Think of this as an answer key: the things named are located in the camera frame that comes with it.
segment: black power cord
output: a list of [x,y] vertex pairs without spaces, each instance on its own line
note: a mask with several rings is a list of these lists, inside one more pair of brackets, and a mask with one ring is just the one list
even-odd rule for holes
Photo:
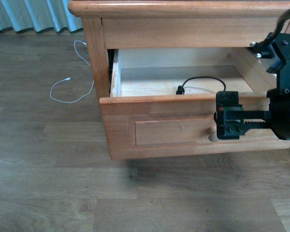
[[259,58],[273,58],[274,53],[271,49],[271,44],[275,41],[277,35],[281,32],[285,22],[290,19],[290,9],[285,11],[277,20],[276,28],[273,33],[269,33],[265,40],[260,43],[251,42],[252,50],[258,54]]
[[185,94],[185,89],[184,89],[184,86],[185,84],[190,81],[190,80],[194,80],[194,79],[201,79],[201,78],[210,78],[210,79],[214,79],[214,80],[217,80],[219,82],[221,82],[223,84],[223,91],[226,91],[227,89],[227,86],[226,86],[226,83],[224,83],[222,80],[216,78],[216,77],[212,77],[212,76],[196,76],[196,77],[191,77],[189,79],[187,79],[186,81],[184,81],[184,83],[181,85],[181,86],[178,86],[177,88],[177,91],[176,91],[176,94],[179,95],[179,94]]

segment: wooden tabletop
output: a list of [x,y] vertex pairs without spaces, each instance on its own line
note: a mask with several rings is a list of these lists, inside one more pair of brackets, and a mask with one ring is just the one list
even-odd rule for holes
[[78,17],[273,17],[290,8],[285,0],[72,0],[70,12]]

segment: white charging cable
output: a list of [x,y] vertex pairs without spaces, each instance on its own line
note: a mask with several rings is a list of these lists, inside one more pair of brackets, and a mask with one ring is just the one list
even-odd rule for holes
[[[80,40],[75,40],[73,45],[74,45],[74,49],[75,49],[75,52],[76,52],[76,54],[78,55],[78,57],[79,57],[80,59],[82,59],[83,61],[85,61],[89,66],[91,66],[91,65],[88,63],[87,60],[85,60],[83,57],[81,57],[81,56],[78,54],[78,52],[77,52],[77,50],[76,50],[76,47],[75,47],[75,43],[76,43],[76,42],[80,42],[80,43],[82,43],[82,44],[85,45],[85,46],[86,46],[86,43],[83,42],[83,41],[80,41]],[[57,85],[57,84],[59,84],[59,83],[61,83],[61,82],[64,82],[64,81],[70,81],[70,80],[71,80],[71,78],[68,77],[68,78],[66,78],[66,79],[64,79],[64,80],[61,80],[61,81],[58,81],[58,82],[54,83],[53,86],[52,86],[51,89],[50,89],[50,92],[49,92],[49,96],[50,96],[50,98],[53,99],[54,101],[61,102],[61,103],[75,103],[75,102],[78,102],[79,100],[81,100],[82,98],[86,97],[87,95],[89,95],[89,94],[91,93],[91,91],[92,91],[92,89],[93,89],[93,85],[94,85],[94,83],[95,83],[94,81],[92,81],[92,85],[91,85],[90,91],[89,91],[87,94],[85,94],[84,96],[80,97],[79,99],[77,99],[77,100],[75,100],[75,101],[61,101],[61,100],[58,100],[58,99],[53,98],[53,97],[52,97],[52,91],[53,91],[53,88],[55,87],[55,85]]]

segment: black cable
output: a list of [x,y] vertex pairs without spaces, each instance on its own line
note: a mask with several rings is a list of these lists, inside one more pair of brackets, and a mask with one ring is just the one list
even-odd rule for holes
[[274,41],[277,35],[281,32],[284,27],[285,22],[290,19],[290,9],[285,11],[277,20],[277,25],[275,31],[271,33],[268,37],[269,41]]
[[212,77],[212,76],[196,76],[196,77],[191,77],[191,78],[187,79],[186,81],[184,81],[184,83],[181,86],[178,86],[176,94],[177,95],[178,94],[185,94],[185,89],[184,89],[185,84],[188,81],[190,81],[190,80],[201,79],[201,78],[210,78],[210,79],[217,80],[217,81],[219,81],[219,82],[221,82],[223,84],[223,91],[226,91],[226,89],[227,89],[226,83],[224,83],[222,80],[220,80],[220,79],[218,79],[216,77]]

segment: light blue curtain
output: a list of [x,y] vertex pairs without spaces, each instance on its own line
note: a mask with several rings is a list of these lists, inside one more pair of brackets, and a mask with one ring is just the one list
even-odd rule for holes
[[80,18],[68,11],[69,0],[0,0],[0,30],[13,27],[15,31],[34,28],[41,31],[82,28]]

